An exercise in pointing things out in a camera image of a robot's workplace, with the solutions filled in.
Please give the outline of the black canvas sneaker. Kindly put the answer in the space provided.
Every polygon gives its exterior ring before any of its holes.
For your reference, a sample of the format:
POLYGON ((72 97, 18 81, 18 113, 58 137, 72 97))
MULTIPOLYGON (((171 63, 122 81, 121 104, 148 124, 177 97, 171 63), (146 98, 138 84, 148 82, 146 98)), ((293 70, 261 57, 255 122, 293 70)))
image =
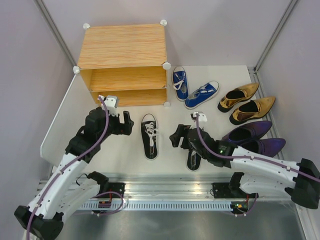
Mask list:
POLYGON ((186 161, 187 168, 192 172, 197 171, 200 168, 201 159, 200 155, 198 155, 194 150, 189 149, 186 161))
POLYGON ((159 134, 157 120, 154 115, 147 113, 140 124, 144 155, 148 160, 155 160, 158 156, 157 136, 159 134))

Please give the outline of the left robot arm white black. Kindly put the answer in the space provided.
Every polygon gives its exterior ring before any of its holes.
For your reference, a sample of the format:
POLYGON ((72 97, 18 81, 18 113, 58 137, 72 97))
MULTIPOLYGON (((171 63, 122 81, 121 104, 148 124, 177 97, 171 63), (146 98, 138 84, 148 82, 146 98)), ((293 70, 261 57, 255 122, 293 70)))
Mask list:
POLYGON ((134 122, 130 113, 124 111, 123 117, 124 122, 120 122, 118 114, 112 115, 108 108, 102 107, 89 112, 43 189, 28 205, 20 205, 14 212, 26 230, 26 239, 31 235, 41 240, 56 239, 66 220, 89 199, 118 196, 122 204, 125 202, 123 192, 112 190, 108 177, 97 171, 89 173, 81 185, 66 194, 76 177, 101 150, 105 139, 110 135, 132 133, 134 122))

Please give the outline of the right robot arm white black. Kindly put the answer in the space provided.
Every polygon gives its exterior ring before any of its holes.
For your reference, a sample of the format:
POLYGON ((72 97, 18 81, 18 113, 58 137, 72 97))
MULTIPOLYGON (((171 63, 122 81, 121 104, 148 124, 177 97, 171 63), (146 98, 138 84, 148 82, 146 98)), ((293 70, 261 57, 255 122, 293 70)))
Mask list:
POLYGON ((174 148, 188 150, 187 162, 193 171, 201 160, 233 170, 225 187, 232 198, 289 196, 297 205, 317 209, 320 171, 306 158, 299 162, 276 159, 286 141, 283 138, 262 139, 271 126, 270 121, 256 121, 215 140, 202 128, 179 124, 169 139, 174 148))

